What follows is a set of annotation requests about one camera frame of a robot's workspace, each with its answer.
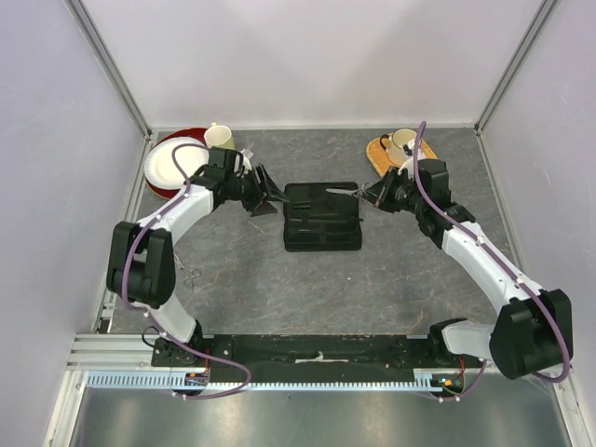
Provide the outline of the black zipper tool case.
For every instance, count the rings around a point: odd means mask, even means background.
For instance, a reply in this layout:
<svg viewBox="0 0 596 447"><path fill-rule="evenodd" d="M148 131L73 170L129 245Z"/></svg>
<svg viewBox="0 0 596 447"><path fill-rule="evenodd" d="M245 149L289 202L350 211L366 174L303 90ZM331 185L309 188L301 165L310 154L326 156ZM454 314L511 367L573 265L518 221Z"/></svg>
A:
<svg viewBox="0 0 596 447"><path fill-rule="evenodd" d="M283 241L288 252L358 251L362 246L359 200L327 188L356 189L354 182L289 183L284 188Z"/></svg>

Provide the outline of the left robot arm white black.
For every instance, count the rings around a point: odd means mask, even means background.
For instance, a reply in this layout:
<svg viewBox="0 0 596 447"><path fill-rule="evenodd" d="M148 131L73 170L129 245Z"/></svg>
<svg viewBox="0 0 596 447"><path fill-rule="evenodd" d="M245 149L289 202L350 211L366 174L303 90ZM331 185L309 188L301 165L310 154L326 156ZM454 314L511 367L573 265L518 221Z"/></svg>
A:
<svg viewBox="0 0 596 447"><path fill-rule="evenodd" d="M275 213L273 202L287 203L286 195L261 164L247 168L236 150L213 147L208 162L188 175L178 153L198 143L179 144L172 163L183 176L174 198L136 223L120 222L113 231L106 285L122 298L126 308L143 312L162 337L173 343L171 353L184 366L197 365L204 356L203 332L176 296L174 247L201 219L228 201L239 202L252 216Z"/></svg>

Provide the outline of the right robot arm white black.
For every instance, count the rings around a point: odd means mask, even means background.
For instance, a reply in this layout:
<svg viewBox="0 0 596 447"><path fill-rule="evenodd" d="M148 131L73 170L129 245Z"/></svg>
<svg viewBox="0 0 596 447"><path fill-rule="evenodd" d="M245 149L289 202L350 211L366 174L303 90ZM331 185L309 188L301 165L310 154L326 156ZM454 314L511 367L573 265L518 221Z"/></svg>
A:
<svg viewBox="0 0 596 447"><path fill-rule="evenodd" d="M529 279L494 246L474 216L452 201L443 161L423 159L412 168L392 168L360 196L379 210L413 214L420 231L469 274L494 308L491 324L454 318L433 325L426 345L433 364L448 366L466 355L490 360L508 379L543 377L555 366L562 369L556 381L567 377L574 353L569 297Z"/></svg>

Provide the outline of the silver scissors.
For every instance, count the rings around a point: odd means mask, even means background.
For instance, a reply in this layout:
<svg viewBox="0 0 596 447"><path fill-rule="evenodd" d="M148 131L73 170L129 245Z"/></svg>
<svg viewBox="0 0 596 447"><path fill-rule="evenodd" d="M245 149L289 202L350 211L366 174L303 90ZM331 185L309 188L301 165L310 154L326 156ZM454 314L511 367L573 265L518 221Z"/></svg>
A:
<svg viewBox="0 0 596 447"><path fill-rule="evenodd" d="M356 189L344 189L344 188L327 188L326 192L329 194L340 195L340 196L352 196L358 200L370 200L370 193L366 188L365 184Z"/></svg>
<svg viewBox="0 0 596 447"><path fill-rule="evenodd" d="M196 286L196 280L200 277L200 271L196 268L186 266L177 253L174 254L174 261L183 277L183 284L193 291Z"/></svg>

